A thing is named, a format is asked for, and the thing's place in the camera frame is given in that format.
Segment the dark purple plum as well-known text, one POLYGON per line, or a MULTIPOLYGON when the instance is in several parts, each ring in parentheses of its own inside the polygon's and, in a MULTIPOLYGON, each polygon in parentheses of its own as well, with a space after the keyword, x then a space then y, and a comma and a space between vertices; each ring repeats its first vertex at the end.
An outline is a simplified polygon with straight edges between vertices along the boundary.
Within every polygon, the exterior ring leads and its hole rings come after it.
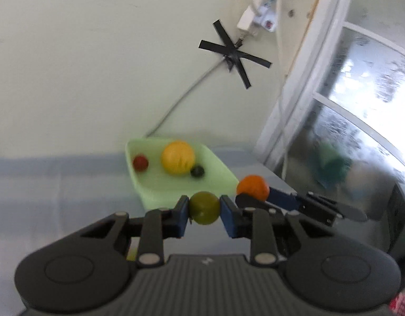
POLYGON ((202 178, 205 175, 205 169, 200 165, 194 166, 190 171, 190 175, 193 178, 202 178))

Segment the green object behind glass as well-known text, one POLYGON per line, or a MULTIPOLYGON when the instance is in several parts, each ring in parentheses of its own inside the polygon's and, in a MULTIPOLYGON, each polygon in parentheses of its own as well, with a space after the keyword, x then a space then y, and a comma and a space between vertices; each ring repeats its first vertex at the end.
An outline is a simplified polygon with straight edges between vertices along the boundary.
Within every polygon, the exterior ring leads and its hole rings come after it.
POLYGON ((313 178, 330 190, 345 181, 353 161, 329 142, 317 142, 310 155, 313 178))

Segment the white window frame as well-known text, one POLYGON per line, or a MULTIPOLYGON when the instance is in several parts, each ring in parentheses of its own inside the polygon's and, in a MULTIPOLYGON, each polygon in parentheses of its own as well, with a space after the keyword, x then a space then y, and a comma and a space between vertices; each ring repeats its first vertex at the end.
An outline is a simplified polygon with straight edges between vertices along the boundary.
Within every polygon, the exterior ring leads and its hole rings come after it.
POLYGON ((399 44, 347 20, 351 3, 352 0, 319 0, 277 103, 254 148, 255 155, 266 166, 275 167, 281 161, 302 119, 308 114, 308 108, 313 101, 318 101, 356 125, 405 167, 405 155, 392 142, 348 110, 318 93, 344 29, 377 41, 405 58, 405 48, 399 44))

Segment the large yellow lemon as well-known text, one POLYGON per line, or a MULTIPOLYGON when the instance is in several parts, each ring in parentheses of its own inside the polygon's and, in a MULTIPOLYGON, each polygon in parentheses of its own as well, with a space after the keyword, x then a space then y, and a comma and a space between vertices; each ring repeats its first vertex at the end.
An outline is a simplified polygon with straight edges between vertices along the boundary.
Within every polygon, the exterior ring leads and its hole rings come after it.
POLYGON ((196 155, 187 142, 173 141, 164 147, 160 161, 162 168, 170 175, 185 175, 194 167, 196 155))

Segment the green lime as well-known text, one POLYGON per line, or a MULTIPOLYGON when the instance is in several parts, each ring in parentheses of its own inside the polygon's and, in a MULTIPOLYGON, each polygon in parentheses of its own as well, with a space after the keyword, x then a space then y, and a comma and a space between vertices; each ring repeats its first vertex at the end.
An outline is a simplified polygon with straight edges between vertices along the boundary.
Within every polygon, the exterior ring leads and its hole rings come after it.
POLYGON ((220 212, 219 198, 211 192, 197 192, 189 200, 190 218, 200 225, 212 224, 218 219, 220 212))

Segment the black tape cross lower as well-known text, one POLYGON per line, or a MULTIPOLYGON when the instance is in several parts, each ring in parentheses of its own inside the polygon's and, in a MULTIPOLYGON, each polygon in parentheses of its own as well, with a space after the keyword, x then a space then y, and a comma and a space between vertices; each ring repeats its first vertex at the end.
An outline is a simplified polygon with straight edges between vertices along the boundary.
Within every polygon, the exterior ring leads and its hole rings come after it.
POLYGON ((265 68, 270 68, 272 63, 263 58, 259 58, 258 56, 241 51, 240 47, 243 45, 243 38, 240 37, 237 42, 234 42, 226 32, 219 19, 216 20, 212 25, 222 44, 201 40, 199 43, 199 49, 222 55, 223 59, 226 60, 229 71, 236 68, 245 88, 249 89, 252 85, 242 64, 242 59, 251 61, 252 63, 265 68))

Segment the red tomato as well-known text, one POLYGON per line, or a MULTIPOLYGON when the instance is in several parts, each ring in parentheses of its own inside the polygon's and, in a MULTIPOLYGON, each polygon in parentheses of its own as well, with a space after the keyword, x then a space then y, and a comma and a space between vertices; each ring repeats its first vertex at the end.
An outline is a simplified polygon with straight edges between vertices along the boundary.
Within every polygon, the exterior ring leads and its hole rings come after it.
POLYGON ((146 156, 139 154, 132 159, 132 168, 138 173, 145 172, 149 168, 149 161, 146 156))

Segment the white power adapter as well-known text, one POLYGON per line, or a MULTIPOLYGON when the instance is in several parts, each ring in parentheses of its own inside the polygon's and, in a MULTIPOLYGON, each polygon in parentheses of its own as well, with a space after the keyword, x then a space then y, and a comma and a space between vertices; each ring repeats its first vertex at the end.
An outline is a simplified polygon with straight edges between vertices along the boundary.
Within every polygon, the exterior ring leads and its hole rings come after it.
POLYGON ((237 28, 245 36, 257 36, 260 28, 260 16, 253 12, 251 7, 247 7, 237 23, 237 28))

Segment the light green plastic basket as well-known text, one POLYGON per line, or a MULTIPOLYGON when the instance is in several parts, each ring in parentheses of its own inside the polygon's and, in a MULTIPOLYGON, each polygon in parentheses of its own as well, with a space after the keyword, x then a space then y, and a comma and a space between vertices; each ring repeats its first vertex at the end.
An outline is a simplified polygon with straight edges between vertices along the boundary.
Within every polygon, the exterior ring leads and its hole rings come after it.
POLYGON ((204 168, 201 178, 189 171, 173 174, 162 165, 162 152, 174 141, 164 138, 131 139, 125 145, 125 156, 135 192, 143 208, 173 208, 182 195, 190 197, 208 191, 215 195, 233 195, 238 179, 206 145, 191 142, 195 164, 204 168))

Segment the blue white striped bedsheet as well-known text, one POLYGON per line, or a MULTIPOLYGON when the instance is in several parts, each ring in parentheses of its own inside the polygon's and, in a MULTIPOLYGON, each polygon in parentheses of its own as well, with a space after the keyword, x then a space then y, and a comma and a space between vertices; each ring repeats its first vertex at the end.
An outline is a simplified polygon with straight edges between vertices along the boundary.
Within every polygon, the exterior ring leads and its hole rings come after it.
POLYGON ((0 158, 0 315, 23 311, 14 271, 26 255, 117 211, 145 212, 122 153, 0 158))

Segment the large orange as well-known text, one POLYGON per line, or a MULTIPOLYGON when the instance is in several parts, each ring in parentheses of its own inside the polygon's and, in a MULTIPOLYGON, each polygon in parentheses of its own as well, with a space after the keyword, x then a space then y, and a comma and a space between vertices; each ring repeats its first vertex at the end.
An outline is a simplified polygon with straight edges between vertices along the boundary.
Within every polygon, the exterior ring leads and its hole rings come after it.
POLYGON ((270 194, 270 187, 263 177, 248 175, 237 184, 236 194, 246 194, 265 202, 270 194))

